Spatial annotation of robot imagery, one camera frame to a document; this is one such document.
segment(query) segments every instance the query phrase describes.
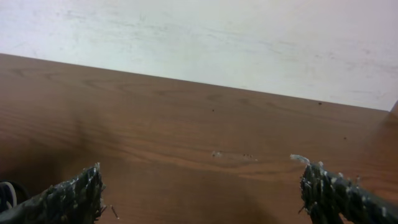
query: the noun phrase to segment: scratch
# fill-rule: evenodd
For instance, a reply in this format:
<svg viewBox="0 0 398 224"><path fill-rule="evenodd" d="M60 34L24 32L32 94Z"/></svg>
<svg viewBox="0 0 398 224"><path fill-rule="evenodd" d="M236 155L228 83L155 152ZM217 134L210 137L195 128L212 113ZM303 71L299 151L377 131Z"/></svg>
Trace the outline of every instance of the scratch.
<svg viewBox="0 0 398 224"><path fill-rule="evenodd" d="M142 13L139 14L139 20L140 21L145 21L147 17L145 15L142 15Z"/></svg>
<svg viewBox="0 0 398 224"><path fill-rule="evenodd" d="M108 21L108 22L109 22L109 23L112 23L112 24L119 25L119 26L135 27L134 24L130 24L130 23L127 23L127 22L119 22L119 21Z"/></svg>
<svg viewBox="0 0 398 224"><path fill-rule="evenodd" d="M362 90L351 90L352 93L365 93L365 94L373 94L371 91L362 91Z"/></svg>
<svg viewBox="0 0 398 224"><path fill-rule="evenodd" d="M254 161L254 162L258 161L258 159L254 158L252 154L240 154L234 152L213 151L211 153L211 156L215 158L223 158L234 161Z"/></svg>
<svg viewBox="0 0 398 224"><path fill-rule="evenodd" d="M36 50L33 49L32 51L33 51L33 54L35 55L35 57L38 58Z"/></svg>
<svg viewBox="0 0 398 224"><path fill-rule="evenodd" d="M13 46L13 47L11 47L10 50L16 49L16 48L18 48L18 47L20 47L20 46L23 46L23 45L25 45L25 44L26 44L26 41L23 41L23 42L21 42L21 43L15 45L15 46Z"/></svg>

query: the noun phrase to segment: white wall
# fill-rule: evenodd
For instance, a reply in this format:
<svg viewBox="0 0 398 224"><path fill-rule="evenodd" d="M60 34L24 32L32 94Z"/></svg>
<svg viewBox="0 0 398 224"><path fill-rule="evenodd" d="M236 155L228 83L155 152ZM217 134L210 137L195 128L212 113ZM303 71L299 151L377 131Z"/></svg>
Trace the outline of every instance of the white wall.
<svg viewBox="0 0 398 224"><path fill-rule="evenodd" d="M0 53L390 110L396 0L0 0Z"/></svg>

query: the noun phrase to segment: wooden surface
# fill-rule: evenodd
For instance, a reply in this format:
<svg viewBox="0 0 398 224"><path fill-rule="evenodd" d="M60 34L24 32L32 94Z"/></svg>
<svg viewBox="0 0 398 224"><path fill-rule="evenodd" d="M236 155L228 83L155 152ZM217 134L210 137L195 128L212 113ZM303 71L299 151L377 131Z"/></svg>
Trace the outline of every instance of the wooden surface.
<svg viewBox="0 0 398 224"><path fill-rule="evenodd" d="M386 111L0 55L0 177L100 162L99 223L311 223L291 153L397 203L397 136Z"/></svg>
<svg viewBox="0 0 398 224"><path fill-rule="evenodd" d="M394 107L392 107L391 111L390 111L393 115L398 116L398 100L395 103Z"/></svg>
<svg viewBox="0 0 398 224"><path fill-rule="evenodd" d="M2 0L0 53L389 111L397 9L395 0Z"/></svg>

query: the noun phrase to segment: wood grain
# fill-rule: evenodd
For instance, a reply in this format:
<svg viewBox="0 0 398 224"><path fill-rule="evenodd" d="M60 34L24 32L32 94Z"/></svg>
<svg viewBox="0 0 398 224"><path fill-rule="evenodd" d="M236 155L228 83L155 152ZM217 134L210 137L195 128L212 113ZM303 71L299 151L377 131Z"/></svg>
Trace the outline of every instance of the wood grain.
<svg viewBox="0 0 398 224"><path fill-rule="evenodd" d="M99 223L311 223L291 153L397 203L397 136L387 111L0 55L0 176L36 194L100 162Z"/></svg>

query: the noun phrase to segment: white wall surface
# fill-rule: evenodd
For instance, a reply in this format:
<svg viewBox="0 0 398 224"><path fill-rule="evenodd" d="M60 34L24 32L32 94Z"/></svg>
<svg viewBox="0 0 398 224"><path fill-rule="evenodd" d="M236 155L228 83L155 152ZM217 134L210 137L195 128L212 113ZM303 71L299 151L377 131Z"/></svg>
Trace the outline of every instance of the white wall surface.
<svg viewBox="0 0 398 224"><path fill-rule="evenodd" d="M398 1L0 0L0 53L390 110Z"/></svg>

